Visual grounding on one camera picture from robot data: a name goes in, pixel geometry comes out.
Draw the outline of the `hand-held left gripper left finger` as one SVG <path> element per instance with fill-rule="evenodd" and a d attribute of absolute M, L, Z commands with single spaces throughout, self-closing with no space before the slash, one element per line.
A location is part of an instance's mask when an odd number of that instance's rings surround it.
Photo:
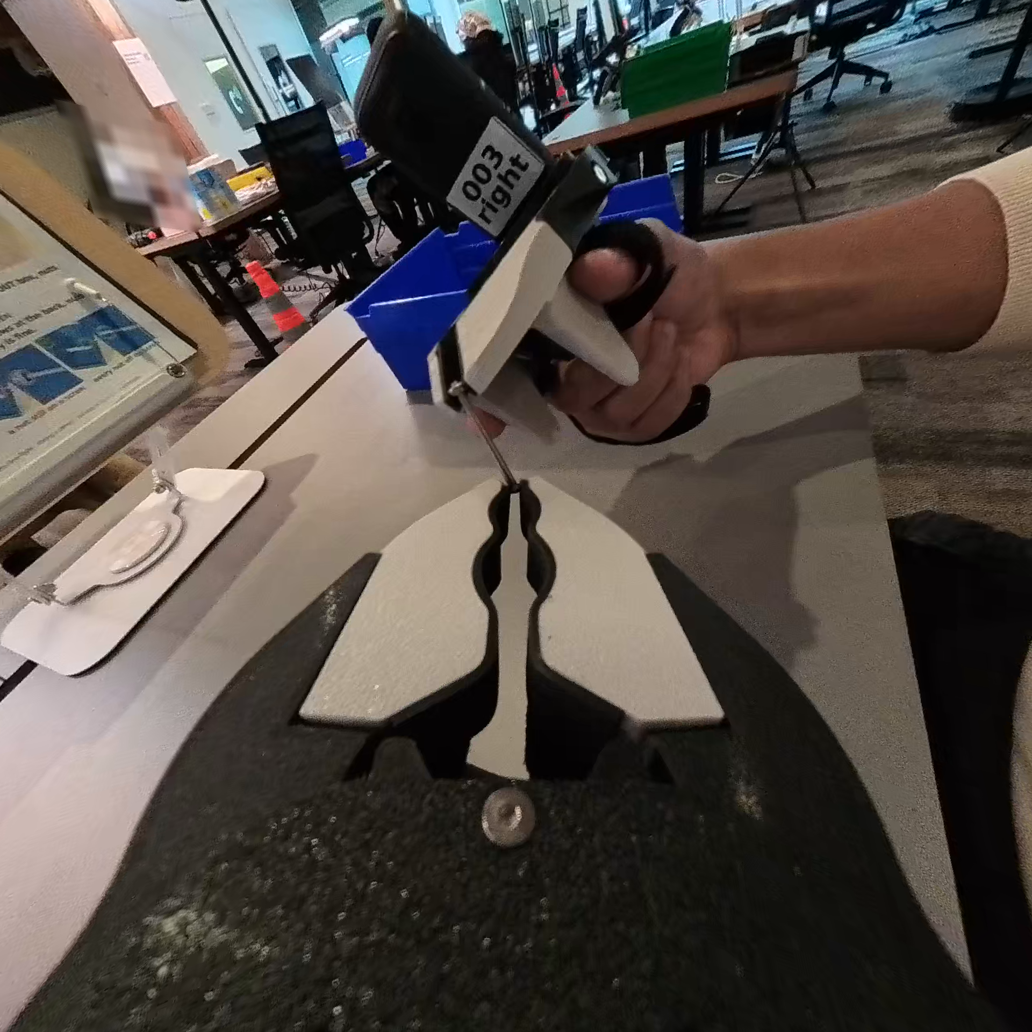
<path fill-rule="evenodd" d="M 499 549 L 507 488 L 484 481 L 376 556 L 300 706 L 308 725 L 367 735 L 362 756 L 411 740 L 429 774 L 461 778 L 498 698 Z"/>

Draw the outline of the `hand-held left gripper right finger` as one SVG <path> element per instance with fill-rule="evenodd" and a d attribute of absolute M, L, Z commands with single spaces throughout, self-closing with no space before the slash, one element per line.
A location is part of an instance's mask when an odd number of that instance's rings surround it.
<path fill-rule="evenodd" d="M 581 780 L 620 739 L 720 725 L 719 703 L 642 546 L 541 478 L 520 486 L 527 581 L 524 763 Z"/>

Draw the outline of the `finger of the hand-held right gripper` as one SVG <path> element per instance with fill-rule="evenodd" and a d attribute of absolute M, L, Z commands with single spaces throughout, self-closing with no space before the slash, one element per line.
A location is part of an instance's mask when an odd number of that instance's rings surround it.
<path fill-rule="evenodd" d="M 571 246 L 545 221 L 533 220 L 457 319 L 461 379 L 486 389 L 525 335 L 535 330 L 620 386 L 639 379 L 638 360 L 600 303 L 574 290 Z"/>
<path fill-rule="evenodd" d="M 454 324 L 427 356 L 433 404 L 463 413 L 463 404 L 542 442 L 558 437 L 558 419 L 531 374 L 516 359 L 517 342 Z"/>

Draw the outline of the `thin steel bolt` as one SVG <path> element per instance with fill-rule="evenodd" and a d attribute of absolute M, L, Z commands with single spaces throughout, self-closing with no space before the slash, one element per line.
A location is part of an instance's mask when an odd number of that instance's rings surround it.
<path fill-rule="evenodd" d="M 496 437 L 492 436 L 487 423 L 484 421 L 484 416 L 480 410 L 472 404 L 471 390 L 467 385 L 458 380 L 454 381 L 448 387 L 448 396 L 458 404 L 464 418 L 467 420 L 467 424 L 477 432 L 478 436 L 480 436 L 480 439 L 487 447 L 499 471 L 501 481 L 504 482 L 506 488 L 510 483 L 519 482 L 514 471 L 510 466 L 509 461 L 504 457 L 504 454 L 501 453 Z"/>

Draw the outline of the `blue divided plastic bin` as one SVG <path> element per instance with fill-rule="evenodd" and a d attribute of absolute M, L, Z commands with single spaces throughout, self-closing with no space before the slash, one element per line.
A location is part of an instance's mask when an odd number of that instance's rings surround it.
<path fill-rule="evenodd" d="M 436 228 L 347 305 L 407 392 L 431 388 L 427 356 L 497 248 L 470 222 L 453 233 Z"/>

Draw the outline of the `person's right forearm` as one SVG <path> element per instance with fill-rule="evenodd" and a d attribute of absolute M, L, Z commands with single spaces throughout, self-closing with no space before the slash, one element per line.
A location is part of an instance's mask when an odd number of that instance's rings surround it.
<path fill-rule="evenodd" d="M 796 355 L 1030 352 L 1029 148 L 910 200 L 707 249 L 715 369 Z"/>

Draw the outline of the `person's right hand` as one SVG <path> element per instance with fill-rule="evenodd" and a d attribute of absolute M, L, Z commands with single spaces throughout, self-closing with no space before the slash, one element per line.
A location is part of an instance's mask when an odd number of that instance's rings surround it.
<path fill-rule="evenodd" d="M 635 384 L 620 386 L 585 361 L 560 365 L 546 404 L 582 432 L 638 445 L 656 441 L 682 416 L 694 388 L 708 384 L 738 358 L 734 287 L 718 247 L 673 232 L 660 221 L 640 222 L 662 246 L 664 291 L 626 330 L 639 365 Z"/>

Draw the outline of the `dark wooden table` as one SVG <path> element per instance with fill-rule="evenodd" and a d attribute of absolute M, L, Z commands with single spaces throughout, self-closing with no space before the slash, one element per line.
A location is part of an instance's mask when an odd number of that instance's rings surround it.
<path fill-rule="evenodd" d="M 136 250 L 153 262 L 160 257 L 169 259 L 209 308 L 213 316 L 229 319 L 241 329 L 255 349 L 255 356 L 245 364 L 247 369 L 267 367 L 277 358 L 276 344 L 281 338 L 266 336 L 249 313 L 248 305 L 233 292 L 229 278 L 221 271 L 221 264 L 236 261 L 237 250 L 230 245 L 235 243 L 241 246 L 262 219 L 280 213 L 281 208 L 278 192 L 272 190 L 265 196 L 245 202 L 239 209 L 202 224 L 199 229 L 174 232 L 171 236 L 148 241 Z"/>

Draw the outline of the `blue white carton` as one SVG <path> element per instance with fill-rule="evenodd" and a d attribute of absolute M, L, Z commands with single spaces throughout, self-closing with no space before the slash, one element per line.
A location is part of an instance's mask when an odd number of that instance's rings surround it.
<path fill-rule="evenodd" d="M 205 223 L 221 220 L 239 209 L 239 199 L 222 171 L 224 162 L 204 160 L 187 166 L 190 189 Z"/>

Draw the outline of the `orange striped traffic cone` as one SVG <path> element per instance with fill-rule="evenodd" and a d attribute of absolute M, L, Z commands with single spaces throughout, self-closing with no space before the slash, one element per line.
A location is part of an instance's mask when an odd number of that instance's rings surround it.
<path fill-rule="evenodd" d="M 291 345 L 301 338 L 311 328 L 303 313 L 292 303 L 277 284 L 275 277 L 259 261 L 246 263 L 245 270 L 257 287 L 262 300 L 275 324 L 281 342 Z"/>

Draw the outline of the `white board stand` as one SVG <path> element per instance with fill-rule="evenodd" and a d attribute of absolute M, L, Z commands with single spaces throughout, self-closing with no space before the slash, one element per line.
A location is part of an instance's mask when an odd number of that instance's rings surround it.
<path fill-rule="evenodd" d="M 261 471 L 160 460 L 144 499 L 55 578 L 26 589 L 2 648 L 62 676 L 105 662 L 264 485 Z"/>

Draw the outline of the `green plastic bin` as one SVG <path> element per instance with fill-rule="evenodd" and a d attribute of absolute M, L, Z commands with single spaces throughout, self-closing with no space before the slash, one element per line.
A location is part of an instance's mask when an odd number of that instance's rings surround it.
<path fill-rule="evenodd" d="M 732 39 L 732 23 L 718 20 L 638 49 L 622 65 L 622 108 L 638 118 L 725 92 Z"/>

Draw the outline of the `printed instruction board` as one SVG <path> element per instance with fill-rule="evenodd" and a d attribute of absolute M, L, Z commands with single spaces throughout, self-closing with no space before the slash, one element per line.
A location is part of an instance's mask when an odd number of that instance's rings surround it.
<path fill-rule="evenodd" d="M 22 531 L 225 368 L 229 341 L 62 184 L 2 146 L 1 533 Z"/>

